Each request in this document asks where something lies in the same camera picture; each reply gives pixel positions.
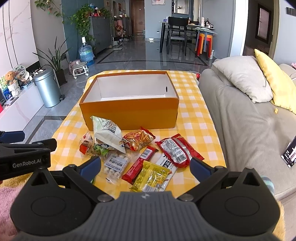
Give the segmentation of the white ball candy bag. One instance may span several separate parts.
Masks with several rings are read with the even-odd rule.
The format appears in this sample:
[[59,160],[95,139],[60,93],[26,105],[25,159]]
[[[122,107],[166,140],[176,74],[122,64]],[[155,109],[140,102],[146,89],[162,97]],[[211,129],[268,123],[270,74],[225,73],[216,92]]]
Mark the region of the white ball candy bag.
[[104,161],[103,173],[106,175],[106,180],[112,184],[116,184],[131,161],[129,154],[112,153]]

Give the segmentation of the green raisin bag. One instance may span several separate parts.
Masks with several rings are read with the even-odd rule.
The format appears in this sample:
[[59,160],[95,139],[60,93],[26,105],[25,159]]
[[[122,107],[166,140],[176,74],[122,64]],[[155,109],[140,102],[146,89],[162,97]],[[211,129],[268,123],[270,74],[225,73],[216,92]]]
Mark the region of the green raisin bag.
[[93,156],[100,156],[103,158],[108,157],[108,155],[110,154],[109,152],[110,150],[107,150],[98,144],[94,144],[89,150],[89,153],[92,154]]

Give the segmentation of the potted long leaf plant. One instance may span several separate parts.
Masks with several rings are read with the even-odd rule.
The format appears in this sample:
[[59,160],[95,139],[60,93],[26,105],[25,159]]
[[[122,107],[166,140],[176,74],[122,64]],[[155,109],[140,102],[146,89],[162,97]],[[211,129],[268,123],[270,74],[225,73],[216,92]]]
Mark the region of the potted long leaf plant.
[[39,59],[46,61],[46,64],[43,66],[49,66],[54,70],[56,80],[58,85],[64,85],[67,83],[64,69],[62,67],[62,61],[66,58],[66,54],[69,52],[70,48],[64,50],[64,45],[66,40],[63,41],[61,45],[57,45],[57,37],[55,37],[53,51],[48,48],[47,53],[39,48],[37,48],[37,53],[34,55],[38,56]]

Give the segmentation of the pink fluffy blanket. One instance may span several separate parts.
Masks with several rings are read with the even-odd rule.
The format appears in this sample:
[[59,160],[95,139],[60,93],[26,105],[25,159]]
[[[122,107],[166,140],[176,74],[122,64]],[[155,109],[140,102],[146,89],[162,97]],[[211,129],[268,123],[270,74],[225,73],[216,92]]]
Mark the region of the pink fluffy blanket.
[[21,188],[1,188],[1,240],[12,240],[17,234],[11,221],[10,209]]

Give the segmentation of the white gluten snack packet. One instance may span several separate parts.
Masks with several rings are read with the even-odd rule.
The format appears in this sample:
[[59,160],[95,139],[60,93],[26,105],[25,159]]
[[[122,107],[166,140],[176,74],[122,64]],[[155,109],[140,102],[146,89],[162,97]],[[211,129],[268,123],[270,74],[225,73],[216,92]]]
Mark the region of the white gluten snack packet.
[[177,171],[177,167],[167,158],[165,154],[162,154],[156,164],[162,167],[165,167],[170,170],[170,173],[167,175],[165,181],[162,183],[160,191],[165,191],[167,185],[169,184],[171,178]]

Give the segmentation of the black booklet on sofa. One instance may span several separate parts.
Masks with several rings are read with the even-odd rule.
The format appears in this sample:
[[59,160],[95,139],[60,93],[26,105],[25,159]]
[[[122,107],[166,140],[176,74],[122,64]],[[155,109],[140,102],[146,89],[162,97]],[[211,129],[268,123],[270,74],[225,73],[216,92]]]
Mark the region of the black booklet on sofa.
[[288,144],[285,151],[281,154],[281,158],[284,160],[288,168],[292,168],[296,163],[296,137]]

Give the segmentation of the red white snack packet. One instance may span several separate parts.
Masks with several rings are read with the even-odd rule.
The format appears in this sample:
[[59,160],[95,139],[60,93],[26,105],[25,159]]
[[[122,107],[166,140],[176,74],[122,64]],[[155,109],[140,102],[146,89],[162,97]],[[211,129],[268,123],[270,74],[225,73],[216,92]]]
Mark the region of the red white snack packet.
[[196,158],[200,161],[204,160],[204,157],[179,133],[170,138],[156,141],[156,144],[177,168],[186,168],[189,166],[192,158]]

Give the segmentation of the yellow snack packet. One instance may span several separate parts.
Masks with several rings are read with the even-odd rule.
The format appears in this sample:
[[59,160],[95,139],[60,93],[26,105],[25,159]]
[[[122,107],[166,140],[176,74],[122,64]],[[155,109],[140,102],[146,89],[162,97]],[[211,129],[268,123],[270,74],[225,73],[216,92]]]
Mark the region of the yellow snack packet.
[[133,192],[158,192],[170,172],[170,169],[166,167],[144,161],[142,170],[130,190]]

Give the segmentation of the plush toy on console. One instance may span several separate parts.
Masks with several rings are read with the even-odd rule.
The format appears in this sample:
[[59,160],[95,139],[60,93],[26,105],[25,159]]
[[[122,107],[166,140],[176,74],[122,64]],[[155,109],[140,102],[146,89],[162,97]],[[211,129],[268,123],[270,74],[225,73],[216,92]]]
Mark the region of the plush toy on console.
[[6,85],[12,85],[16,82],[15,73],[13,71],[9,71],[5,75]]

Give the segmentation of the white tv console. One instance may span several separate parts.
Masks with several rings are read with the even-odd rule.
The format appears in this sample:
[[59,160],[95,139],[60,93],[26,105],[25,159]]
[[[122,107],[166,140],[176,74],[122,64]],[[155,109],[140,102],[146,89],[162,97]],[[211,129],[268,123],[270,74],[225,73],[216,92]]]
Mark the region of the white tv console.
[[18,99],[1,112],[1,131],[22,131],[44,105],[39,91],[33,83],[22,90]]

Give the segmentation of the orange stick snack bag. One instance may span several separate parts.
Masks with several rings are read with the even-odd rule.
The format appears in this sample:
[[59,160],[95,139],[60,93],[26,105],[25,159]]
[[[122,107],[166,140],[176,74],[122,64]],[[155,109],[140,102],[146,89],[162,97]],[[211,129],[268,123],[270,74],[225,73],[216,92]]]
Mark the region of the orange stick snack bag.
[[124,135],[122,141],[124,146],[131,151],[139,151],[148,146],[155,138],[149,130],[141,127],[139,130]]

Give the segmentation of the white green snack bag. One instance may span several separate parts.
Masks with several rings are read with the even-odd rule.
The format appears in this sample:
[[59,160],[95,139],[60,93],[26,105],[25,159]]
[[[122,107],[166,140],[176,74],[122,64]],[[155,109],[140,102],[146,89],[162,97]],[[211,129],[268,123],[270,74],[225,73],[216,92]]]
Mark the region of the white green snack bag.
[[126,153],[121,129],[111,120],[92,116],[95,144],[102,149]]

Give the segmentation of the dark grey cabinet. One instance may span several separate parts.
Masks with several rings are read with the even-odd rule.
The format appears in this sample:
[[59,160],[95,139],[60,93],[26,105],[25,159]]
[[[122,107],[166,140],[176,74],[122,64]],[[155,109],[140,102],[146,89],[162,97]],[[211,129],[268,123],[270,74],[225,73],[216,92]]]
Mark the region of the dark grey cabinet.
[[90,41],[93,46],[93,52],[97,55],[112,45],[110,18],[99,16],[90,18],[90,35],[94,40]]

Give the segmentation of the brown wooden door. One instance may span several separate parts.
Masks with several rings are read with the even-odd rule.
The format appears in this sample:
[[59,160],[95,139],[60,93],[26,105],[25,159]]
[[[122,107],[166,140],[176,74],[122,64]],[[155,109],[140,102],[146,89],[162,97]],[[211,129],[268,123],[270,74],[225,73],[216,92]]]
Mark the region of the brown wooden door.
[[130,1],[130,15],[132,18],[132,33],[143,36],[145,31],[144,0]]

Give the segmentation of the red bar wrapper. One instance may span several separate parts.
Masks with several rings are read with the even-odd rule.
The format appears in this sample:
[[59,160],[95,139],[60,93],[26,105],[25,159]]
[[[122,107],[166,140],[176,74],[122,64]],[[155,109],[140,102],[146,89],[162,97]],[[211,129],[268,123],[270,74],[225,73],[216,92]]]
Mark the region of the red bar wrapper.
[[143,153],[129,168],[129,170],[121,177],[122,180],[125,180],[129,184],[133,184],[137,176],[142,170],[144,161],[149,161],[156,152],[158,152],[157,148],[152,146],[147,146],[143,151]]

